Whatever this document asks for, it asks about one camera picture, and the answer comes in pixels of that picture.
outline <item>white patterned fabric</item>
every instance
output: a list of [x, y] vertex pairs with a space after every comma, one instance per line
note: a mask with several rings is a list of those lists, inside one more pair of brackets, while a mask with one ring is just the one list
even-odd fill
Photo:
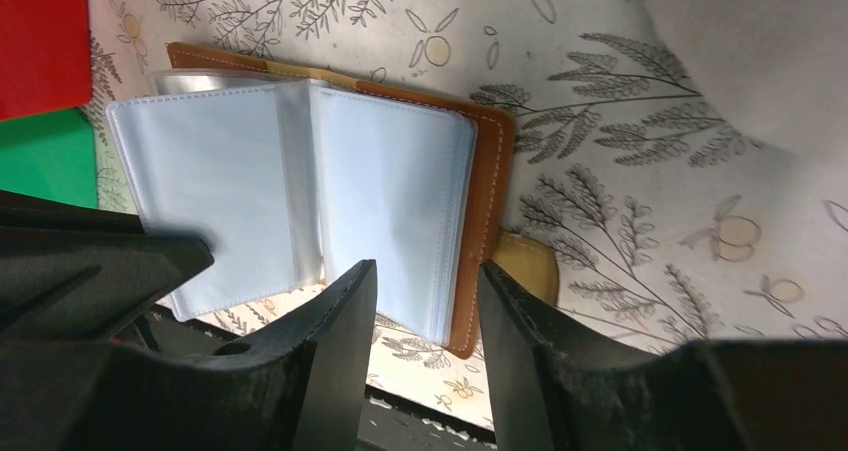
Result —
[[[507, 108], [503, 226], [557, 252], [559, 307], [642, 349], [697, 337], [848, 337], [848, 187], [749, 139], [658, 45], [639, 0], [89, 0], [105, 209], [134, 212], [102, 103], [151, 94], [165, 43], [205, 43]], [[207, 315], [236, 333], [317, 288]], [[491, 428], [466, 361], [393, 323], [369, 384]]]

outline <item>floral tablecloth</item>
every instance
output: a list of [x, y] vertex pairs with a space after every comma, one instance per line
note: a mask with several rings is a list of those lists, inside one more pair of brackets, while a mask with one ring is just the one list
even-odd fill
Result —
[[[848, 187], [741, 135], [659, 45], [639, 0], [89, 0], [105, 209], [134, 212], [102, 119], [189, 41], [511, 110], [503, 226], [548, 243], [559, 307], [654, 352], [693, 338], [848, 337]], [[309, 288], [204, 319], [236, 333]], [[460, 360], [379, 319], [368, 382], [492, 426], [481, 347]]]

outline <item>red box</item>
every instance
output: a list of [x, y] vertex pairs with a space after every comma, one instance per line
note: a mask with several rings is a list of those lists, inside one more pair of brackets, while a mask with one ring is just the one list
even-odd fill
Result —
[[91, 99], [87, 0], [0, 0], [0, 119]]

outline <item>table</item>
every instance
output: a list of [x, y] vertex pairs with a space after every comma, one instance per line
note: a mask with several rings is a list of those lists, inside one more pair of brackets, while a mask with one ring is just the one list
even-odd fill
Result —
[[[658, 44], [638, 0], [89, 7], [87, 112], [105, 209], [135, 210], [104, 104], [150, 94], [150, 73], [169, 67], [165, 43], [205, 43], [514, 112], [521, 129], [502, 224], [556, 251], [558, 306], [598, 331], [658, 353], [706, 337], [848, 337], [844, 178], [724, 122]], [[204, 319], [243, 334], [318, 291]], [[385, 320], [373, 341], [369, 384], [492, 427], [479, 345], [462, 361]]]

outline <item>brown leather wallet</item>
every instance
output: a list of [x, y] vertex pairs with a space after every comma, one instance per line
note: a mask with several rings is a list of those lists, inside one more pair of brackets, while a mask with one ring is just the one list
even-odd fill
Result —
[[253, 58], [193, 44], [170, 43], [168, 56], [175, 69], [232, 69], [321, 79], [365, 94], [451, 110], [474, 121], [477, 124], [477, 144], [460, 242], [450, 342], [445, 348], [463, 359], [471, 356], [480, 327], [477, 268], [483, 261], [491, 259], [494, 252], [512, 161], [515, 121], [509, 113], [470, 101], [374, 83], [326, 69]]

